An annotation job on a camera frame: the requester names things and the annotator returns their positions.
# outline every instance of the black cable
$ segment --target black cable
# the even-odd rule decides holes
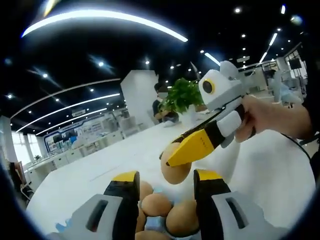
[[[307,151],[293,138],[281,133],[281,135],[285,136],[287,139],[291,140],[292,142],[294,142],[294,144],[296,144],[304,153],[305,155],[308,157],[309,161],[311,161],[311,157],[309,156],[309,154],[307,153]]]

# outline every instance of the white table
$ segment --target white table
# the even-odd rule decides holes
[[[192,171],[183,183],[171,185],[162,176],[159,160],[168,143],[185,130],[182,124],[167,128],[159,124],[51,172],[32,197],[27,213],[45,234],[57,232],[56,223],[64,224],[90,197],[102,194],[114,176],[132,170],[168,194],[190,198]],[[232,191],[248,196],[279,227],[294,224],[315,189],[308,158],[273,131],[225,149],[218,147],[192,164],[195,168],[218,171]]]

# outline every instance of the human hand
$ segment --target human hand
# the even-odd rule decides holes
[[[244,107],[244,119],[240,127],[235,131],[235,139],[237,142],[247,140],[252,132],[261,133],[270,126],[270,113],[272,104],[264,102],[254,96],[245,95],[242,99]]]

